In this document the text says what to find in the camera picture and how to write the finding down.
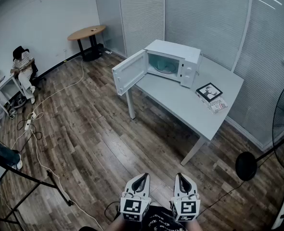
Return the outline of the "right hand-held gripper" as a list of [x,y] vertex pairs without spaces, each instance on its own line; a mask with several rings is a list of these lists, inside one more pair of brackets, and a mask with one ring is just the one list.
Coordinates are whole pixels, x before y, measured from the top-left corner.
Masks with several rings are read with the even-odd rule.
[[[179,197],[181,193],[191,194]],[[187,175],[175,176],[174,196],[171,198],[171,211],[176,222],[193,221],[199,215],[200,200],[196,183]]]

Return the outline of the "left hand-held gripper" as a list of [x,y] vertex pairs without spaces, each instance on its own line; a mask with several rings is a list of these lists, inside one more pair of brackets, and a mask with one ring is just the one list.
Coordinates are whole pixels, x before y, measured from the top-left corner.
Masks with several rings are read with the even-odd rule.
[[120,199],[120,213],[126,221],[142,222],[150,206],[150,176],[140,174],[129,180]]

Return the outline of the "white microwave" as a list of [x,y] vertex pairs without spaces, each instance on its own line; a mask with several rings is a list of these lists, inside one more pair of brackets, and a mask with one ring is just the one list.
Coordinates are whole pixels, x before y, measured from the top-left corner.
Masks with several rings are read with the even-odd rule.
[[[146,74],[177,81],[190,88],[199,74],[203,59],[200,49],[156,39],[144,49],[113,67],[113,77],[118,95],[123,95]],[[155,70],[158,62],[171,62],[177,67],[174,74]]]

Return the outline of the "person's right forearm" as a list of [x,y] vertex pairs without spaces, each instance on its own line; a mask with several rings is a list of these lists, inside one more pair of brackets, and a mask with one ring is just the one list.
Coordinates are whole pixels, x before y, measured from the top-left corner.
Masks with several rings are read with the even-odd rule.
[[187,231],[203,231],[196,219],[186,222],[185,226]]

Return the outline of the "person's left forearm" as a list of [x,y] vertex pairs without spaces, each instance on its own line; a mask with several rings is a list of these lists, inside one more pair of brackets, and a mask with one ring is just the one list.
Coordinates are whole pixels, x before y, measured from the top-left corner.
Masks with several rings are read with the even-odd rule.
[[122,216],[118,216],[107,228],[106,231],[130,231],[130,222]]

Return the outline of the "person's black printed shirt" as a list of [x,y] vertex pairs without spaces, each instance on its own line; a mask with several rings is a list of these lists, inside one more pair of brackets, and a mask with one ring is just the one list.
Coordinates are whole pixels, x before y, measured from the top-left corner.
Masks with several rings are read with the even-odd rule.
[[151,205],[143,218],[140,231],[187,231],[174,220],[171,210]]

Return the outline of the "black standing fan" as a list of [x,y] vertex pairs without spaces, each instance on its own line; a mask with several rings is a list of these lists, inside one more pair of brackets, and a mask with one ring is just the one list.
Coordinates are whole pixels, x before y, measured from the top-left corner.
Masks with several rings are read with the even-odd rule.
[[237,176],[243,181],[252,179],[258,168],[258,161],[271,153],[276,155],[280,165],[284,168],[284,90],[277,102],[272,123],[273,147],[259,158],[255,158],[250,152],[239,154],[235,162]]

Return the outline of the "black metal stand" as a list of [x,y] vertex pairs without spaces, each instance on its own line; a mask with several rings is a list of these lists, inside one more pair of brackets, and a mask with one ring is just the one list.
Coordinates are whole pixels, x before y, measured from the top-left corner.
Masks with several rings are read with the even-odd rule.
[[62,193],[60,187],[58,186],[58,184],[56,183],[55,179],[53,178],[53,175],[50,171],[47,171],[47,175],[48,177],[50,178],[51,182],[52,183],[47,183],[47,182],[44,182],[44,181],[41,181],[37,178],[34,178],[32,176],[29,176],[25,173],[22,173],[20,172],[19,170],[17,169],[13,169],[12,167],[10,167],[9,165],[5,164],[4,162],[2,162],[0,160],[0,167],[2,168],[3,170],[3,173],[1,174],[0,176],[0,181],[3,179],[3,177],[7,174],[8,171],[20,176],[20,177],[23,177],[27,180],[30,180],[30,181],[33,181],[35,182],[36,184],[25,194],[25,196],[13,207],[11,208],[10,207],[10,212],[7,214],[6,217],[4,218],[0,218],[0,221],[1,222],[4,222],[4,223],[9,223],[9,224],[15,224],[15,225],[18,225],[20,230],[21,231],[24,231],[24,228],[23,226],[21,225],[20,221],[18,220],[17,216],[16,216],[16,212],[17,212],[17,209],[18,207],[30,196],[31,193],[33,193],[40,185],[43,185],[43,186],[47,186],[47,187],[50,187],[50,188],[53,188],[53,189],[56,189],[58,191],[58,193],[60,194],[60,196],[63,198],[63,200],[66,202],[66,204],[68,206],[72,206],[73,205],[73,201],[69,200],[68,197],[65,197],[65,195]]

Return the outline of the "grey table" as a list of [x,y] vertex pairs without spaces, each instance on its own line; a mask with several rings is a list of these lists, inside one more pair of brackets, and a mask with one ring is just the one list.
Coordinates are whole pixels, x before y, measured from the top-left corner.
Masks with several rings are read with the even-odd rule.
[[[197,133],[200,138],[181,161],[184,166],[204,145],[209,143],[219,130],[228,115],[244,80],[234,72],[227,70],[214,61],[203,58],[200,74],[195,77],[192,87],[185,88],[178,82],[147,74],[139,80],[135,87],[164,107],[176,118]],[[196,95],[197,88],[214,84],[223,92],[223,99],[228,107],[216,114]]]

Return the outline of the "white magazine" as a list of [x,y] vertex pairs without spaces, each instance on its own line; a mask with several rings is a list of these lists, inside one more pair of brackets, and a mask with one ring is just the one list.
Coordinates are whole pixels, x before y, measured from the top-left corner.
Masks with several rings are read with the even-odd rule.
[[196,95],[201,99],[201,101],[212,114],[216,114],[229,107],[225,100],[222,98],[222,96],[218,96],[216,99],[212,100],[211,102],[208,102],[201,94],[198,94],[196,92]]

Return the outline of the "black framed deer picture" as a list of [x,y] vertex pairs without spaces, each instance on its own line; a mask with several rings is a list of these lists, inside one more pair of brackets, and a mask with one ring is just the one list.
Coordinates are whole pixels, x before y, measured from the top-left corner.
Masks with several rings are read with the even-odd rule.
[[214,84],[208,83],[196,90],[196,94],[200,98],[204,98],[208,103],[217,99],[223,92],[217,88]]

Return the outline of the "glass turntable plate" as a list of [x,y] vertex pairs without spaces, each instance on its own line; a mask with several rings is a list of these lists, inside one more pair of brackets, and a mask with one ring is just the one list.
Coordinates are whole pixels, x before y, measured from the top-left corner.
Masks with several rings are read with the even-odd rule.
[[158,62],[154,68],[156,71],[164,74],[174,74],[177,72],[177,67],[171,62]]

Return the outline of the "black office chair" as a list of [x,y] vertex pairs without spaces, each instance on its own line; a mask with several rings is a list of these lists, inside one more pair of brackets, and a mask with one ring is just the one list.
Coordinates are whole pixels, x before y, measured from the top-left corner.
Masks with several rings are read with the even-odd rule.
[[39,81],[42,80],[42,79],[43,79],[44,81],[46,81],[47,79],[46,79],[45,77],[37,77],[37,76],[36,76],[36,74],[37,74],[37,72],[38,72],[38,69],[37,69],[37,67],[36,67],[36,65],[35,65],[35,62],[33,62],[33,63],[31,64],[31,67],[32,67],[32,75],[31,75],[31,77],[30,77],[30,82],[31,82],[31,84],[32,84],[33,86],[37,87],[38,90],[41,90],[41,88],[38,86]]

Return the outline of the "round wooden table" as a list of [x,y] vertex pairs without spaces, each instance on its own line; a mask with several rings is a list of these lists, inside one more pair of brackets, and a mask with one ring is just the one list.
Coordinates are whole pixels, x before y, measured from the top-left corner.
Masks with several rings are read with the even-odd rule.
[[[83,28],[81,30],[78,30],[72,33],[70,36],[68,36],[67,40],[68,41],[76,40],[78,42],[82,60],[85,62],[90,62],[90,61],[100,58],[102,55],[102,53],[99,52],[98,50],[96,35],[102,33],[105,29],[106,29],[105,25],[86,27],[86,28]],[[85,51],[83,50],[82,43],[81,43],[81,40],[85,38],[89,38],[90,44],[91,44],[90,53],[88,54],[86,54]]]

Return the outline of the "glass partition with blinds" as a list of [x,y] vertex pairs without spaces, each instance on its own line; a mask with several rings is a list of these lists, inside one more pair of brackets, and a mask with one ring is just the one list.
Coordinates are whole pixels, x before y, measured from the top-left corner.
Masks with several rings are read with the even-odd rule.
[[265,150],[284,88],[284,0],[96,0],[105,47],[129,57],[155,39],[198,48],[244,83],[228,121]]

